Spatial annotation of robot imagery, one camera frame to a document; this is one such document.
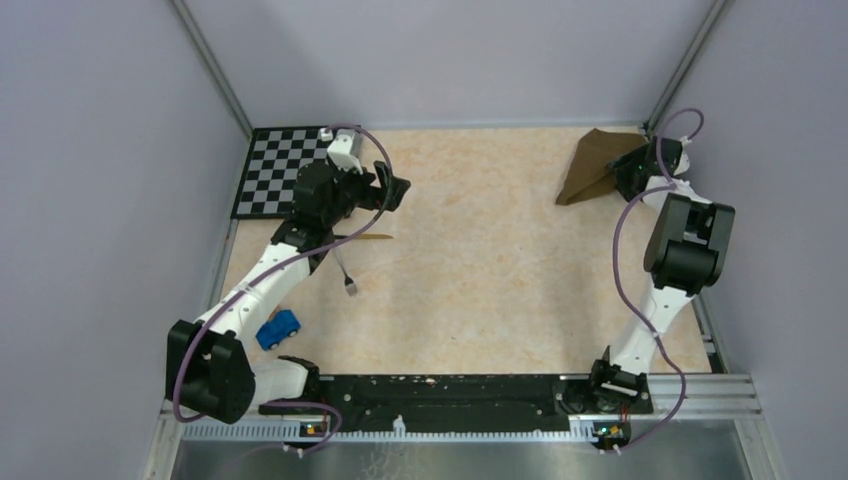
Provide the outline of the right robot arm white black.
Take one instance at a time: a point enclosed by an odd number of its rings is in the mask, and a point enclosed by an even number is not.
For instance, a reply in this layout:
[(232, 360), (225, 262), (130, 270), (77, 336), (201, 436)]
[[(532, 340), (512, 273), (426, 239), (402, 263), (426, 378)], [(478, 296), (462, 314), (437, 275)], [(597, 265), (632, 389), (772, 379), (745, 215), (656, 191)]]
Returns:
[(657, 219), (643, 255), (640, 302), (624, 301), (631, 320), (592, 366), (586, 397), (603, 413), (623, 414), (650, 398), (647, 376), (677, 315), (723, 268), (735, 220), (733, 207), (699, 194), (681, 174), (690, 167), (690, 138), (652, 139), (608, 165), (630, 213), (644, 204)]

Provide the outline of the brown cloth napkin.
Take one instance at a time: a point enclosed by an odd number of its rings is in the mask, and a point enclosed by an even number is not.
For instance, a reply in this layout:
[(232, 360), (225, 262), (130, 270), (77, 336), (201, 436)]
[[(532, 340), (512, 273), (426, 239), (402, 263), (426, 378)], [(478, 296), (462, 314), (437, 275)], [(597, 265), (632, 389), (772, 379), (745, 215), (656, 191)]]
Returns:
[(590, 130), (577, 143), (555, 204), (569, 206), (614, 191), (616, 180), (609, 164), (646, 145), (638, 133)]

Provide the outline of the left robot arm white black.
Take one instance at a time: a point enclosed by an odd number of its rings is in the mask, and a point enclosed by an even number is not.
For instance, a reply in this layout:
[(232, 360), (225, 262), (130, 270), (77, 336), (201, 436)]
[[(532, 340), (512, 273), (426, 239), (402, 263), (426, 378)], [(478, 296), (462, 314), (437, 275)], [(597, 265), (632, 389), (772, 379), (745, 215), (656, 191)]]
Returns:
[(183, 408), (192, 410), (195, 419), (208, 416), (233, 424), (251, 406), (270, 400), (283, 399), (302, 414), (317, 407), (321, 388), (309, 379), (305, 362), (283, 358), (255, 366), (246, 344), (330, 250), (353, 240), (352, 235), (336, 237), (339, 221), (356, 208), (381, 216), (399, 207), (410, 181), (394, 175), (384, 161), (374, 167), (373, 172), (344, 171), (313, 162), (300, 168), (291, 211), (257, 263), (213, 308), (171, 327), (165, 397), (179, 421), (190, 420)]

